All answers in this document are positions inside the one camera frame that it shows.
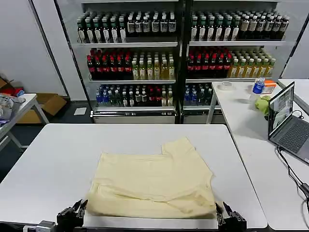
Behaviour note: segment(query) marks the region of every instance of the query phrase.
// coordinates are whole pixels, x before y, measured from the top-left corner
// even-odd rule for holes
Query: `table leg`
[[[16,146],[18,146],[19,150],[20,151],[24,151],[24,149],[27,149],[28,146],[23,146],[21,145],[21,143],[19,142],[18,139],[16,139],[16,137],[11,133],[11,132],[8,132],[7,135],[10,137],[10,139],[16,144]]]
[[[217,96],[216,96],[216,92],[214,91],[212,98],[211,98],[211,105],[210,105],[208,116],[207,116],[207,119],[206,119],[206,124],[211,124],[211,120],[212,120],[214,108],[216,106],[216,102],[217,102]]]
[[[47,117],[45,116],[43,110],[41,109],[40,105],[38,104],[37,101],[35,101],[34,105],[33,105],[33,109],[36,112],[36,114],[39,116],[39,118],[41,119],[41,122],[44,124],[48,124],[49,121],[47,119]]]

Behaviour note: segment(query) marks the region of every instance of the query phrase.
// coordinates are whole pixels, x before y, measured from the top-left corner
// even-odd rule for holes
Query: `refrigerator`
[[[44,17],[44,3],[34,5]],[[281,78],[308,23],[308,6],[302,0],[55,0],[54,5],[78,73],[74,82],[80,81],[94,122],[163,124],[206,123],[212,82]],[[219,107],[214,121],[224,123]]]

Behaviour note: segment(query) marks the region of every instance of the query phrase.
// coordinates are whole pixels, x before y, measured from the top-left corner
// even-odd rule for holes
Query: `orange box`
[[[272,91],[275,89],[276,85],[277,84],[274,81],[265,80],[265,86],[264,86],[264,89],[262,91],[262,94],[271,94]]]

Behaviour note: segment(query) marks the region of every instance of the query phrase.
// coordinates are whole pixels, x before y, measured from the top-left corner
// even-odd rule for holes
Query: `white wall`
[[[62,79],[72,101],[85,101],[86,95],[63,32],[53,0],[32,0],[38,13]]]
[[[309,79],[309,25],[282,75],[284,79]]]
[[[0,73],[26,92],[66,96],[27,0],[1,1]]]

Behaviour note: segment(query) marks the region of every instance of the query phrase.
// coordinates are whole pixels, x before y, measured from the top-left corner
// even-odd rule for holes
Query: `folded shirt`
[[[212,172],[187,138],[160,155],[103,153],[87,195],[96,216],[212,218]]]

